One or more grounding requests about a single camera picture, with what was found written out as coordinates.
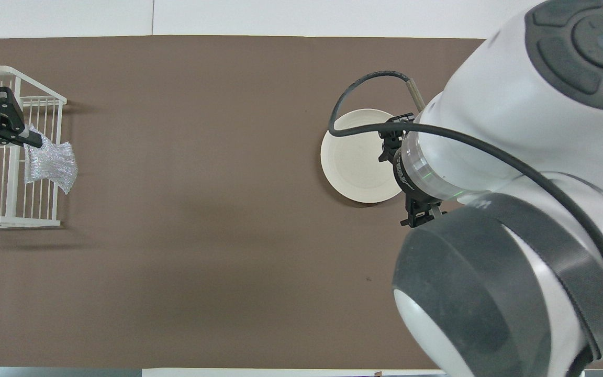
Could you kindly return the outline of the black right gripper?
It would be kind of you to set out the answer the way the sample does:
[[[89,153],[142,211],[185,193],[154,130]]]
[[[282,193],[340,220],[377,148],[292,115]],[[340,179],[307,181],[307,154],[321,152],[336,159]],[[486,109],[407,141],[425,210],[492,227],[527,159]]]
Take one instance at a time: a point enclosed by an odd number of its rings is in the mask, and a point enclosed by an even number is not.
[[[405,194],[407,218],[402,220],[400,224],[415,228],[444,215],[440,208],[442,201],[427,195],[419,187],[414,186],[404,170],[404,160],[400,155],[400,148],[406,136],[406,131],[379,131],[378,135],[383,140],[383,152],[378,160],[379,162],[388,161],[392,163],[395,182]]]

